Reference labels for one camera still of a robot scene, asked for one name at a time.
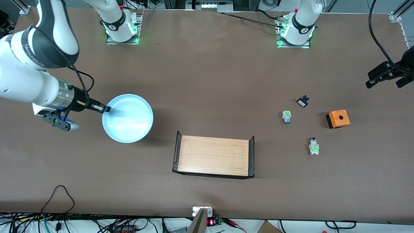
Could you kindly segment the light blue round plate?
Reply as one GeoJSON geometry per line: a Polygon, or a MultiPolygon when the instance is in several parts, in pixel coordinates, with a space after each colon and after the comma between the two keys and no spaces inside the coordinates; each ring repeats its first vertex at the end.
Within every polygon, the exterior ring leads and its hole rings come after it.
{"type": "Polygon", "coordinates": [[[107,105],[102,114],[102,126],[107,135],[120,143],[134,143],[151,130],[154,114],[149,103],[135,94],[122,94],[107,105]]]}

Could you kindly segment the red push button switch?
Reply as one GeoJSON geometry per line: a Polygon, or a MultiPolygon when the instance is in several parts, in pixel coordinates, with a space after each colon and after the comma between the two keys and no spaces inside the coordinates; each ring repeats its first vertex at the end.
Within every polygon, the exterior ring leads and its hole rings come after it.
{"type": "Polygon", "coordinates": [[[311,155],[319,155],[320,145],[315,137],[310,138],[309,151],[311,155]]]}

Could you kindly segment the black power strip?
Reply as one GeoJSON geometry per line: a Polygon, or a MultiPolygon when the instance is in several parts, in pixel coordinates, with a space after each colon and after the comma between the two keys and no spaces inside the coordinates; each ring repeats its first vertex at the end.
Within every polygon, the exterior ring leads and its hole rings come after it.
{"type": "Polygon", "coordinates": [[[115,225],[110,233],[136,233],[138,229],[135,225],[115,225]]]}

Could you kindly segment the lit control unit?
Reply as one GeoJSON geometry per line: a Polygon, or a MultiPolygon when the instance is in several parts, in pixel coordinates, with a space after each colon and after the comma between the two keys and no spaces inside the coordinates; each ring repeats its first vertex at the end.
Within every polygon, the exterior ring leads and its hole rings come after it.
{"type": "Polygon", "coordinates": [[[232,12],[234,5],[232,0],[185,0],[185,9],[232,12]]]}

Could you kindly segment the red clip leads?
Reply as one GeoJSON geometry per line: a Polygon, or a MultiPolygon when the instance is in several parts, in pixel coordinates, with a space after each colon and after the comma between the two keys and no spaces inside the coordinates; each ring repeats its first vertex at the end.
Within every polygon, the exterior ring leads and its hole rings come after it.
{"type": "Polygon", "coordinates": [[[222,221],[227,224],[230,227],[236,228],[236,229],[240,229],[242,230],[244,233],[247,233],[242,227],[240,227],[236,222],[228,219],[228,218],[222,218],[222,221]]]}

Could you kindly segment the brown cardboard box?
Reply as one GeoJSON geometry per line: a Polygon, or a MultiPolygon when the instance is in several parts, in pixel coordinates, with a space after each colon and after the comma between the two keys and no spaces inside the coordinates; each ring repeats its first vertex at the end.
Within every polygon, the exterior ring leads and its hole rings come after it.
{"type": "Polygon", "coordinates": [[[257,233],[282,233],[277,227],[275,227],[268,220],[264,220],[257,233]]]}

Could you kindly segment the aluminium frame profile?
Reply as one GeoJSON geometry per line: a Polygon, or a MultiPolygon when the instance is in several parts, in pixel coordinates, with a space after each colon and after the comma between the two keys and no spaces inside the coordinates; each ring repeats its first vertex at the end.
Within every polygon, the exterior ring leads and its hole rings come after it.
{"type": "Polygon", "coordinates": [[[414,0],[404,0],[394,11],[389,14],[390,22],[401,22],[401,16],[414,6],[414,0]]]}
{"type": "Polygon", "coordinates": [[[31,6],[26,4],[24,0],[10,0],[18,9],[20,15],[28,15],[31,6]]]}

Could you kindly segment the orange button enclosure box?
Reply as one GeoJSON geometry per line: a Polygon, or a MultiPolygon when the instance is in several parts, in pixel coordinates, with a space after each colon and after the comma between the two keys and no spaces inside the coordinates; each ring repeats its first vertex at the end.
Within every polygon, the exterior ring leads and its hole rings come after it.
{"type": "Polygon", "coordinates": [[[343,128],[350,125],[346,110],[335,110],[326,115],[327,124],[330,129],[343,128]]]}

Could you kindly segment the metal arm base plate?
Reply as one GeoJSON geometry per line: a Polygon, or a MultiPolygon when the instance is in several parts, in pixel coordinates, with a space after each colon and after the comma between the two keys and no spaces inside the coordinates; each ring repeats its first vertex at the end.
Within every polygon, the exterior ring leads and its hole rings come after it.
{"type": "Polygon", "coordinates": [[[278,48],[309,49],[315,25],[302,26],[296,24],[291,14],[275,20],[276,40],[278,48]]]}
{"type": "Polygon", "coordinates": [[[107,45],[138,45],[142,27],[142,15],[132,12],[117,31],[111,31],[105,26],[107,45]]]}

